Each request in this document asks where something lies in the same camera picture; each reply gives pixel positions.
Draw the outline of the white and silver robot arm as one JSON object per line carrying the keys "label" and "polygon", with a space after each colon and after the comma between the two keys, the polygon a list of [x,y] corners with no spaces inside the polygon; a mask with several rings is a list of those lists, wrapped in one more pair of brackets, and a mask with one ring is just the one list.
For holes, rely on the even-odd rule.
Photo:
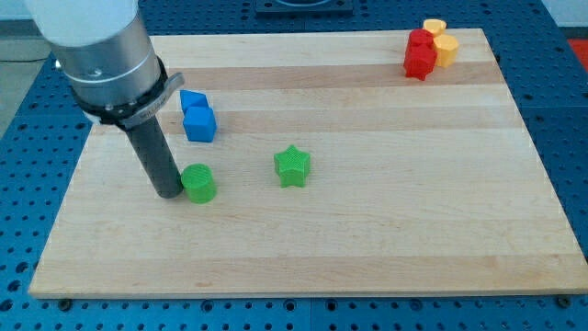
{"label": "white and silver robot arm", "polygon": [[155,116],[185,83],[166,74],[137,0],[26,0],[73,96],[94,122],[125,131]]}

